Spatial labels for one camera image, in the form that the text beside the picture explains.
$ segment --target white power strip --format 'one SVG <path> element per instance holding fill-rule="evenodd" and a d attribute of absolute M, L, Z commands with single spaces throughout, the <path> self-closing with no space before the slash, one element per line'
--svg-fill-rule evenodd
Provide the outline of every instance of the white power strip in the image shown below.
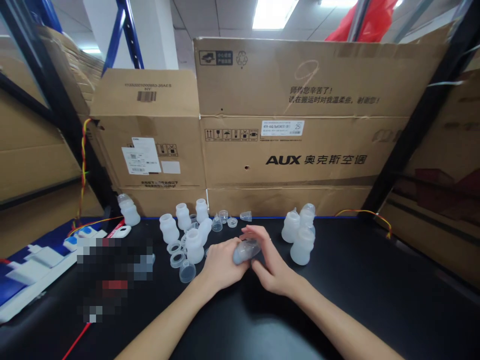
<path fill-rule="evenodd" d="M 15 296 L 0 306 L 0 324 L 6 323 L 17 315 L 76 262 L 77 252 L 74 251 L 65 256 L 64 259 L 59 262 L 57 266 L 53 267 L 45 277 L 20 290 Z"/>

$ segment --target black tabletop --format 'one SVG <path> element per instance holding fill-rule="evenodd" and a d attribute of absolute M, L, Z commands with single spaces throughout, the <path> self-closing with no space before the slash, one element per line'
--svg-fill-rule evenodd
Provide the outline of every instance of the black tabletop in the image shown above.
<path fill-rule="evenodd" d="M 479 307 L 440 280 L 430 262 L 402 252 L 362 221 L 316 219 L 315 247 L 306 266 L 291 260 L 291 245 L 281 238 L 282 219 L 252 224 L 265 226 L 289 266 L 406 359 L 479 358 Z M 205 248 L 239 236 L 243 225 L 211 232 Z M 143 220 L 116 245 L 133 258 L 138 255 L 131 249 L 152 245 L 152 279 L 130 281 L 114 314 L 90 326 L 70 360 L 113 359 L 187 286 L 170 266 L 158 220 Z M 109 255 L 107 267 L 76 265 L 42 299 L 0 327 L 0 354 L 61 359 L 84 327 L 80 306 L 88 304 L 85 287 L 92 287 L 84 273 L 99 271 L 112 279 L 105 274 L 115 268 L 114 258 Z M 196 265 L 197 273 L 203 264 Z M 89 293 L 102 298 L 98 289 Z M 171 358 L 341 359 L 293 302 L 265 291 L 250 269 L 200 310 Z"/>

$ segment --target red wire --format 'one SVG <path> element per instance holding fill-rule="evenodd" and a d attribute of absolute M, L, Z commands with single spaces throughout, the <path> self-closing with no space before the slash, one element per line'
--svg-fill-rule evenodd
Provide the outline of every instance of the red wire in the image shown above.
<path fill-rule="evenodd" d="M 77 343 L 79 342 L 80 338 L 83 336 L 83 334 L 85 334 L 85 332 L 87 331 L 87 329 L 90 327 L 90 325 L 92 325 L 91 322 L 87 322 L 85 324 L 85 327 L 83 328 L 83 330 L 81 331 L 80 335 L 78 335 L 78 337 L 76 338 L 75 342 L 70 346 L 70 348 L 68 349 L 68 351 L 66 352 L 65 356 L 61 359 L 61 360 L 65 360 L 69 355 L 70 353 L 72 352 L 72 350 L 74 349 L 75 345 L 77 345 Z"/>

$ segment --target ceiling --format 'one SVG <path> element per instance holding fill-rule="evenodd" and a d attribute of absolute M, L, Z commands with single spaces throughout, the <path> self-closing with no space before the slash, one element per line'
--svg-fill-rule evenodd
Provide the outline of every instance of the ceiling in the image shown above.
<path fill-rule="evenodd" d="M 80 48 L 97 48 L 82 0 L 51 0 L 63 31 Z M 403 0 L 383 37 L 391 41 L 421 0 Z M 433 0 L 413 29 L 454 8 L 460 0 Z M 348 8 L 325 8 L 319 0 L 299 0 L 283 30 L 252 30 L 257 0 L 170 0 L 178 66 L 195 71 L 192 39 L 196 37 L 323 41 L 340 24 Z"/>

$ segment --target red fabric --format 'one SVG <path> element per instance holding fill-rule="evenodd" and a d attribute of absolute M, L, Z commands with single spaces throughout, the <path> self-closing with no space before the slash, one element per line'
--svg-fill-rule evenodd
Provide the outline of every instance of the red fabric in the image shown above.
<path fill-rule="evenodd" d="M 392 25 L 392 15 L 397 0 L 371 0 L 363 20 L 358 41 L 361 43 L 379 43 Z M 346 42 L 357 9 L 355 4 L 341 20 L 338 28 L 325 41 Z"/>

